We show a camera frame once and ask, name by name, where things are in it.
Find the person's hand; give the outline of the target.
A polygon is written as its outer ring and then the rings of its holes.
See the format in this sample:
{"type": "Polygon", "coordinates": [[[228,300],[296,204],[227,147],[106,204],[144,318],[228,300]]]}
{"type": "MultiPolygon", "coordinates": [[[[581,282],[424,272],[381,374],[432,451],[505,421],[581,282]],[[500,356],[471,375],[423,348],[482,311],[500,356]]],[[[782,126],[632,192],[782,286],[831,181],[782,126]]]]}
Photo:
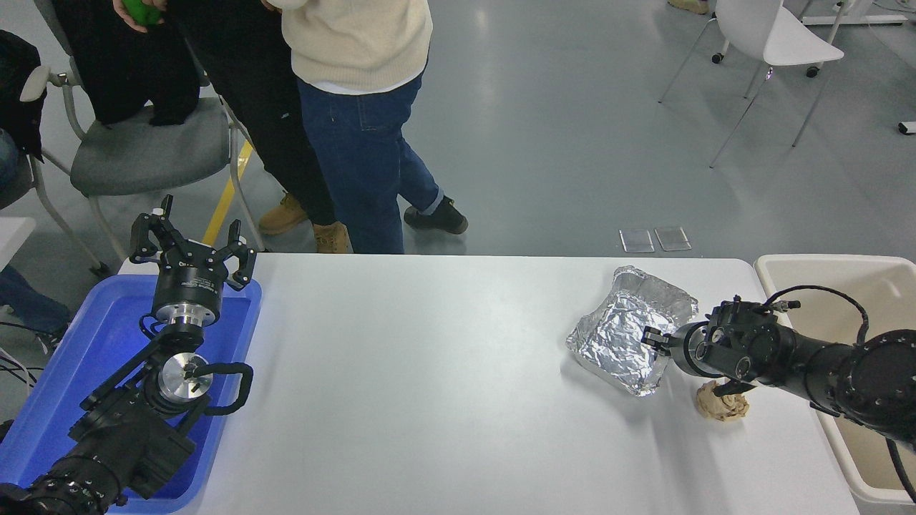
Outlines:
{"type": "Polygon", "coordinates": [[[147,32],[151,26],[162,23],[161,11],[152,1],[112,1],[112,7],[135,31],[147,32]]]}

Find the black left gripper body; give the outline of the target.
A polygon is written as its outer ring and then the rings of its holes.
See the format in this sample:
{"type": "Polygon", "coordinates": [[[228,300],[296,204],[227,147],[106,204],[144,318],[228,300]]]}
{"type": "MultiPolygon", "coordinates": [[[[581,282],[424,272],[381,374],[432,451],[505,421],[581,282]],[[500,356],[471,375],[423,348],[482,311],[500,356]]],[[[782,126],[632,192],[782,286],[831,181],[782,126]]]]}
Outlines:
{"type": "Polygon", "coordinates": [[[213,249],[174,247],[160,253],[158,279],[152,301],[154,310],[181,303],[203,306],[208,310],[222,307],[225,265],[215,258],[213,249]]]}

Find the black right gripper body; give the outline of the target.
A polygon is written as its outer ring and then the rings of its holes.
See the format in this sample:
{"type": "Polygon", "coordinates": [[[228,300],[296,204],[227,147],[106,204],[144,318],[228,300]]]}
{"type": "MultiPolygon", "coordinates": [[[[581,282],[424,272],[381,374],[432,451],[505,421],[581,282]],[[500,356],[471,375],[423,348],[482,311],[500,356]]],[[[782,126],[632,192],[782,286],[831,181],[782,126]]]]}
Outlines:
{"type": "Polygon", "coordinates": [[[688,323],[678,327],[668,336],[668,354],[678,368],[693,377],[706,377],[706,371],[701,368],[701,362],[696,357],[696,348],[706,338],[703,330],[706,322],[688,323]]]}

